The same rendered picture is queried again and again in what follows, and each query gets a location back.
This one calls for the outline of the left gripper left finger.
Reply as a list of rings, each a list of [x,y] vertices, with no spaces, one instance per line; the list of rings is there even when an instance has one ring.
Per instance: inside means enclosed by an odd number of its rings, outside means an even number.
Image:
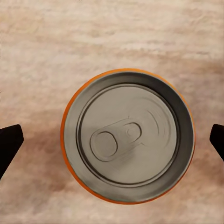
[[[20,125],[0,129],[0,179],[24,142]]]

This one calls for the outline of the can of soda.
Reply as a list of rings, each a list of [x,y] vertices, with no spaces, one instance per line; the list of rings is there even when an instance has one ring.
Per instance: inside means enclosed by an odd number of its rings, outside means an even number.
[[[196,144],[182,95],[145,70],[117,69],[86,82],[68,103],[60,145],[75,180],[107,202],[150,202],[185,175]]]

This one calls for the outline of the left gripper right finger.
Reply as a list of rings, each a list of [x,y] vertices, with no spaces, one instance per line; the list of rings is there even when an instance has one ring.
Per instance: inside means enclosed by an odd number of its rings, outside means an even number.
[[[224,160],[224,126],[214,124],[210,133],[210,142]]]

